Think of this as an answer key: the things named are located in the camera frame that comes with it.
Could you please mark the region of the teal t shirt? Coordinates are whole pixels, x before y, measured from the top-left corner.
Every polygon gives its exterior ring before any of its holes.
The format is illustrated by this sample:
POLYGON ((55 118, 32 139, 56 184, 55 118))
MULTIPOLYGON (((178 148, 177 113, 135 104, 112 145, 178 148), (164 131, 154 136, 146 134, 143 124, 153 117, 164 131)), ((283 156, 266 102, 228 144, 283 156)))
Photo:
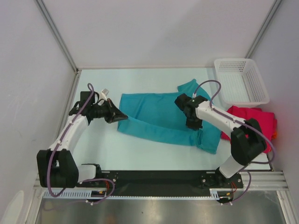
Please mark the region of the teal t shirt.
POLYGON ((175 105, 181 94, 198 95, 210 99, 208 93, 198 87, 196 79, 178 86, 173 93, 122 94, 119 109, 128 119, 118 123, 120 133, 155 142, 195 146, 210 154, 216 154, 221 131, 206 121, 202 129, 186 126, 186 116, 175 105))

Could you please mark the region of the white plastic perforated basket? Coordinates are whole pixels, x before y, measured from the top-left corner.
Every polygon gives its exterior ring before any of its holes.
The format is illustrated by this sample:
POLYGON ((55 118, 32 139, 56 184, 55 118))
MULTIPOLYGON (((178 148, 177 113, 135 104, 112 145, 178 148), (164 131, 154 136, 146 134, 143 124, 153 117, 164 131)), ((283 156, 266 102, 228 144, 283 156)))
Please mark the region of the white plastic perforated basket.
POLYGON ((220 99, 225 107, 257 107, 270 102, 254 60, 221 58, 214 61, 215 78, 221 83, 220 99))

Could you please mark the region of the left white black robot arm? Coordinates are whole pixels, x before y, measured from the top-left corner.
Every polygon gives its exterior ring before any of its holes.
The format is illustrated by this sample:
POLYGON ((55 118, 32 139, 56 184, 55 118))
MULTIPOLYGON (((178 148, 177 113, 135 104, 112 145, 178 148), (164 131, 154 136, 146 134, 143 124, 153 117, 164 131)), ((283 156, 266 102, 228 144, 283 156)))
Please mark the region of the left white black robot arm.
POLYGON ((81 135, 94 119, 103 118, 108 124, 128 119, 107 98, 107 93, 106 89, 101 93, 82 91, 80 100, 70 110, 67 123, 58 138, 48 149, 37 153, 42 187, 74 188, 86 180, 95 187, 102 184, 100 165, 80 163, 73 153, 81 135))

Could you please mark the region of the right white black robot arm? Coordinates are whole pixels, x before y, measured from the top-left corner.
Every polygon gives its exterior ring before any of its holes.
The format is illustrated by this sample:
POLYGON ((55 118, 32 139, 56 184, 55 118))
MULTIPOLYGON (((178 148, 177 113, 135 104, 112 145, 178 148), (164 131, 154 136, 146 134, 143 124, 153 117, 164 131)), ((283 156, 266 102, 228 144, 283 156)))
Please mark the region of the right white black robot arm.
POLYGON ((215 181, 220 187, 227 187, 233 175, 248 166, 267 148, 267 138, 255 119, 245 120, 233 116, 202 96, 191 98, 181 94, 175 104, 186 116, 188 128, 199 130, 203 127, 203 121, 206 121, 230 137, 231 155, 216 169, 215 181))

